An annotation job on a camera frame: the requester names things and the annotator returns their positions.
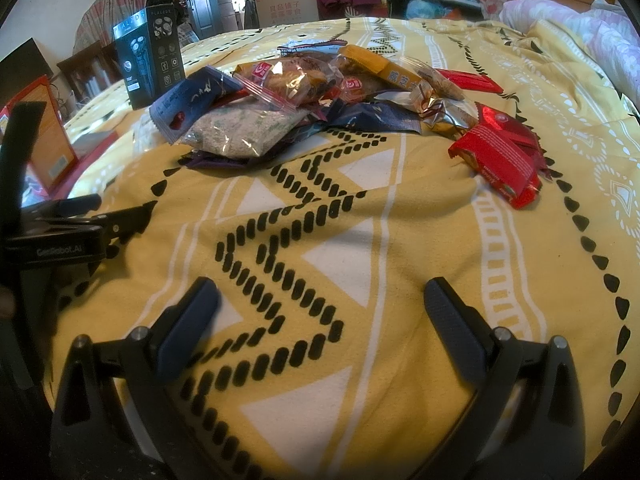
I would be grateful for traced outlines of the navy blue snack packet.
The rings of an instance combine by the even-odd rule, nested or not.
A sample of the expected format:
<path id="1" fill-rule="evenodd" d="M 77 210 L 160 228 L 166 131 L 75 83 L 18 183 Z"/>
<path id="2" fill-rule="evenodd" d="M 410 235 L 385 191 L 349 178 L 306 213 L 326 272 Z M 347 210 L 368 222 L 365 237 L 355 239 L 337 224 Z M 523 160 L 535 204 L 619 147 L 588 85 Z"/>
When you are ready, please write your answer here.
<path id="1" fill-rule="evenodd" d="M 150 117 L 163 138 L 176 143 L 214 103 L 243 85 L 213 66 L 204 66 L 180 81 L 150 106 Z"/>

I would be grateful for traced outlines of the clear bag grain snack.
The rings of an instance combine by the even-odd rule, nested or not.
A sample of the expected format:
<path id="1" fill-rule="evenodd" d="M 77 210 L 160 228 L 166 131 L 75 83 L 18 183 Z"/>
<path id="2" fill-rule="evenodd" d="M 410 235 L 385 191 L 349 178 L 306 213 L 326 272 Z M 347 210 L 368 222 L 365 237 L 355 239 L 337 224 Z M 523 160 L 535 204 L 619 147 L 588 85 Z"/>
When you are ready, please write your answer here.
<path id="1" fill-rule="evenodd" d="M 205 113 L 186 130 L 179 143 L 230 159 L 258 158 L 307 115 L 304 108 L 243 98 Z"/>

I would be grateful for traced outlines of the bun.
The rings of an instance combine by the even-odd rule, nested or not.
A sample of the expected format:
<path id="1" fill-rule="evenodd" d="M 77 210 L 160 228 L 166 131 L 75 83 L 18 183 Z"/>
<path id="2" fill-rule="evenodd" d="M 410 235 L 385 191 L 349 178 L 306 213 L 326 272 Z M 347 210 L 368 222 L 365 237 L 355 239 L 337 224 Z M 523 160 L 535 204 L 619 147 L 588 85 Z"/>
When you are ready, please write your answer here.
<path id="1" fill-rule="evenodd" d="M 310 56 L 242 63 L 232 76 L 259 99 L 292 108 L 316 105 L 333 96 L 343 80 L 343 74 L 333 64 Z"/>

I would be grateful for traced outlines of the red snack packet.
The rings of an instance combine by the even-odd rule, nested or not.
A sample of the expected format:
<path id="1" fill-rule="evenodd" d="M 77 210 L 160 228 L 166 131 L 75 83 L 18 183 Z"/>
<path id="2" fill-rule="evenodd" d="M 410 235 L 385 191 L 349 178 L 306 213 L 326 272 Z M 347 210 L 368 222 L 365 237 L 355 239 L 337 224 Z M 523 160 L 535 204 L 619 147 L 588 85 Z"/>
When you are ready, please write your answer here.
<path id="1" fill-rule="evenodd" d="M 514 209 L 532 204 L 550 172 L 538 136 L 514 117 L 476 103 L 477 124 L 448 148 L 462 158 Z"/>

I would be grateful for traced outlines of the silver gold foil snack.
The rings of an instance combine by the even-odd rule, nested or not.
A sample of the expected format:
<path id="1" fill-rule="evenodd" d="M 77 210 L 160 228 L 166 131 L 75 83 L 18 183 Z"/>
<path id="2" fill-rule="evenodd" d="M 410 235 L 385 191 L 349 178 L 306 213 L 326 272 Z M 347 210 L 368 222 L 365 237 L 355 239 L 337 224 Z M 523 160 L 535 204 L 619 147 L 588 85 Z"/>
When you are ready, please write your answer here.
<path id="1" fill-rule="evenodd" d="M 406 130 L 456 140 L 480 123 L 475 104 L 440 96 L 425 80 L 411 91 L 385 91 L 374 98 L 404 113 Z"/>

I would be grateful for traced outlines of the orange red box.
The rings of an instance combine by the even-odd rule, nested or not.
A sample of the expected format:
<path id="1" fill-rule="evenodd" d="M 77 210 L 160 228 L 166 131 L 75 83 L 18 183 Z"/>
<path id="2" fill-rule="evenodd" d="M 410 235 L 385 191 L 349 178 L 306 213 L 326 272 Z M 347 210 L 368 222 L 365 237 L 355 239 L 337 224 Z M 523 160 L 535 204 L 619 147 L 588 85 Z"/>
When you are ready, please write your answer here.
<path id="1" fill-rule="evenodd" d="M 44 108 L 32 154 L 27 164 L 26 183 L 42 198 L 63 198 L 73 187 L 73 171 L 79 159 L 63 127 L 49 79 L 40 76 L 9 100 L 1 110 L 1 135 L 10 115 L 21 102 L 43 102 Z"/>

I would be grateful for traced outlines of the tall black product box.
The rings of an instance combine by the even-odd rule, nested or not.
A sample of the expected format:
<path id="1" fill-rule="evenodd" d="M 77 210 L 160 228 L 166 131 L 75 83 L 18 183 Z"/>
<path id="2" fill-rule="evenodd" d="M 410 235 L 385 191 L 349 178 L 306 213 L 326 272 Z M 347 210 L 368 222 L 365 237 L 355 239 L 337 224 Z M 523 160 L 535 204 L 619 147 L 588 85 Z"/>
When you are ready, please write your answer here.
<path id="1" fill-rule="evenodd" d="M 134 110 L 151 105 L 186 78 L 171 3 L 146 6 L 113 26 L 118 64 Z"/>

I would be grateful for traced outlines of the yellow patterned bed blanket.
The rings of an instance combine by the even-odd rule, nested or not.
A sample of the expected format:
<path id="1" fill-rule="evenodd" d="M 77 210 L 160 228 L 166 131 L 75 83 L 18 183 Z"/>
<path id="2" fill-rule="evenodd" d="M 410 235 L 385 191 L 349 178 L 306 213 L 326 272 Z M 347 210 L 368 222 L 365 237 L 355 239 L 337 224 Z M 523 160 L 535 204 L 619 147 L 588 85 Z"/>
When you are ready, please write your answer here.
<path id="1" fill-rule="evenodd" d="M 512 208 L 441 136 L 332 129 L 264 168 L 201 172 L 183 145 L 107 156 L 80 192 L 151 221 L 62 293 L 44 376 L 53 398 L 73 339 L 150 325 L 193 281 L 222 305 L 171 385 L 228 474 L 401 479 L 470 400 L 423 305 L 442 276 L 492 326 L 570 343 L 586 457 L 620 434 L 639 392 L 639 122 L 578 39 L 540 22 L 354 18 L 229 32 L 183 50 L 188 72 L 340 37 L 379 54 L 483 74 L 477 101 L 539 136 L 551 176 Z"/>

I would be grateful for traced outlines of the red clear wrapped snack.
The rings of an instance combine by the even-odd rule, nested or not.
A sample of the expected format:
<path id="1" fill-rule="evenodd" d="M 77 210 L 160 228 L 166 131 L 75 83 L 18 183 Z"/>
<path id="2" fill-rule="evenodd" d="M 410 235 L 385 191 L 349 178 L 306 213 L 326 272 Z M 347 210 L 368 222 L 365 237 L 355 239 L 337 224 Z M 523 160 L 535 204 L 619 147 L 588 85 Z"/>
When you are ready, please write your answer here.
<path id="1" fill-rule="evenodd" d="M 351 58 L 339 55 L 333 65 L 342 74 L 337 97 L 345 103 L 358 103 L 388 89 L 383 79 Z"/>

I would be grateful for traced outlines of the dark blue foil packet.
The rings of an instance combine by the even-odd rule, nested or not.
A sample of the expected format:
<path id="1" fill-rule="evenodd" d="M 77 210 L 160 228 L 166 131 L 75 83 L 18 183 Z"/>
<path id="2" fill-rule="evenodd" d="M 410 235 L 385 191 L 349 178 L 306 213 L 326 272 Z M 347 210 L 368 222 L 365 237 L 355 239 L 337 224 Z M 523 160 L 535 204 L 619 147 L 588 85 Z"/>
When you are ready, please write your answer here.
<path id="1" fill-rule="evenodd" d="M 346 103 L 336 100 L 323 112 L 318 124 L 322 127 L 370 133 L 428 133 L 418 114 L 386 101 Z"/>

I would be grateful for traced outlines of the orange snack bar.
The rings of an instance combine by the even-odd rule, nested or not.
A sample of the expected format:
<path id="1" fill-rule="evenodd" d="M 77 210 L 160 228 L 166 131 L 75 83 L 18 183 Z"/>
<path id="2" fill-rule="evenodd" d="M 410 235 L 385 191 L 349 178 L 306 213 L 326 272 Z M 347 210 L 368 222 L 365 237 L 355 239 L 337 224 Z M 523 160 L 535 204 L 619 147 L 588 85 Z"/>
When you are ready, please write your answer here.
<path id="1" fill-rule="evenodd" d="M 410 91 L 420 84 L 422 80 L 420 76 L 408 70 L 408 68 L 354 44 L 346 44 L 346 46 L 340 47 L 340 53 L 345 58 L 362 65 L 373 75 L 400 90 Z"/>

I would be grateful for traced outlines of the thin red snack bar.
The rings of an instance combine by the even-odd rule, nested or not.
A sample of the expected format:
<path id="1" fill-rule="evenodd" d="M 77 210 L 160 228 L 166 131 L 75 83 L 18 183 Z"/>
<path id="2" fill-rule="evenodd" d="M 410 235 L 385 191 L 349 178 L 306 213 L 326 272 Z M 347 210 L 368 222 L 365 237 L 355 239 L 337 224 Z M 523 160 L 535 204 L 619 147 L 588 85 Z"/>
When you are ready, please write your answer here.
<path id="1" fill-rule="evenodd" d="M 488 93 L 502 93 L 503 88 L 495 81 L 483 74 L 471 74 L 460 70 L 443 70 L 438 68 L 437 73 L 456 84 L 463 90 L 472 90 Z"/>

